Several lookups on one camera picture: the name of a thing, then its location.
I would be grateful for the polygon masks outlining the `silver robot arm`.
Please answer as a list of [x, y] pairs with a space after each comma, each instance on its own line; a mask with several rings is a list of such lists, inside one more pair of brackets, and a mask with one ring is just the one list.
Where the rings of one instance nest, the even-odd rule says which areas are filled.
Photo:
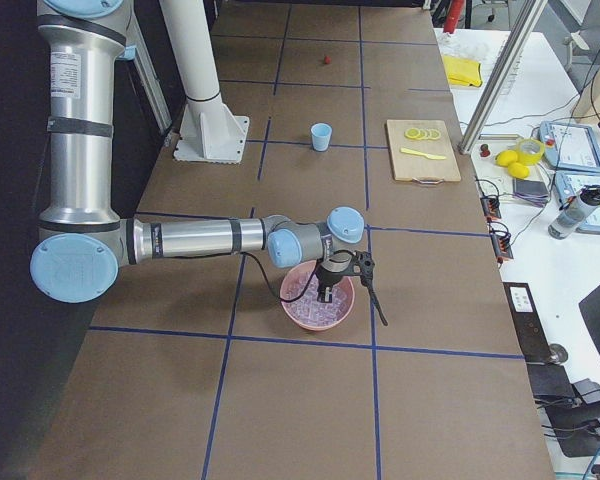
[[372, 282], [368, 253], [356, 250], [365, 227], [340, 206], [322, 222], [264, 218], [144, 223], [111, 206], [114, 65], [127, 51], [135, 15], [129, 1], [41, 1], [37, 26], [50, 47], [51, 197], [39, 217], [31, 277], [66, 303], [95, 299], [118, 271], [149, 259], [208, 258], [268, 252], [274, 265], [315, 264], [326, 303], [346, 276]]

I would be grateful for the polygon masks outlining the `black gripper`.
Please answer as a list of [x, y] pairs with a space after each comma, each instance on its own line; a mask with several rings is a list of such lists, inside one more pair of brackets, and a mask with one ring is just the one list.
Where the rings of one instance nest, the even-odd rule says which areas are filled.
[[318, 280], [318, 301], [332, 302], [332, 288], [345, 276], [352, 276], [355, 253], [350, 250], [337, 250], [330, 258], [316, 264], [315, 277]]

